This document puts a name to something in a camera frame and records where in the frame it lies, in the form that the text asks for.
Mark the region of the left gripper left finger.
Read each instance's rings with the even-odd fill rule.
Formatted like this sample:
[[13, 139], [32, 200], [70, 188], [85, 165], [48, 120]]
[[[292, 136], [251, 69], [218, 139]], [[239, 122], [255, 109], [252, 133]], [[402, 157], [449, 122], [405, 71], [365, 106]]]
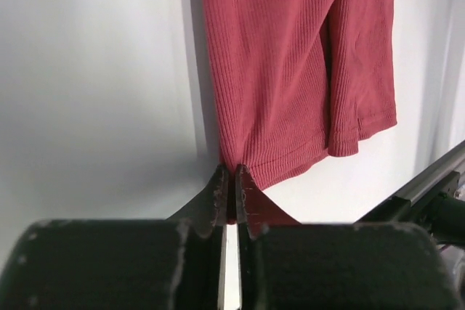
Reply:
[[1, 273], [3, 309], [221, 309], [228, 172], [167, 219], [31, 224]]

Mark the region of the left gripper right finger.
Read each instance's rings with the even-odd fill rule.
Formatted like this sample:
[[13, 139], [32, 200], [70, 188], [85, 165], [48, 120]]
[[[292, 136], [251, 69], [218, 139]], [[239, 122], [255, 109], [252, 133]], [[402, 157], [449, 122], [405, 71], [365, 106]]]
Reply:
[[300, 224], [238, 166], [242, 309], [454, 309], [424, 229], [407, 222]]

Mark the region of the pink tank top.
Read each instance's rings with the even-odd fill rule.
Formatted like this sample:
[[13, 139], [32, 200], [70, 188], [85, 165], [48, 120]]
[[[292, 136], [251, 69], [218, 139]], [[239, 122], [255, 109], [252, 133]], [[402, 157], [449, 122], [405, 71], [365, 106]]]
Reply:
[[394, 0], [203, 0], [221, 156], [266, 189], [396, 122]]

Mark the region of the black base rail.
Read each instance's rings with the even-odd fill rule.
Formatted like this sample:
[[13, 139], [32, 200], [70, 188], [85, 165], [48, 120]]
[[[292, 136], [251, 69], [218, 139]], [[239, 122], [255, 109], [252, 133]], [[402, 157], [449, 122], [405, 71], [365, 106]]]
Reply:
[[464, 247], [464, 143], [369, 211], [361, 222], [410, 222], [439, 245]]

